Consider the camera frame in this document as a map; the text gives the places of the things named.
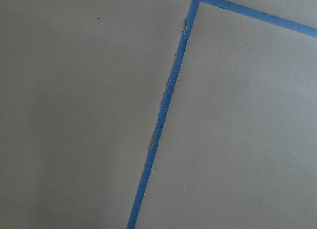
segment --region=floor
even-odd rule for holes
[[[0,0],[3,227],[316,228],[316,10]]]

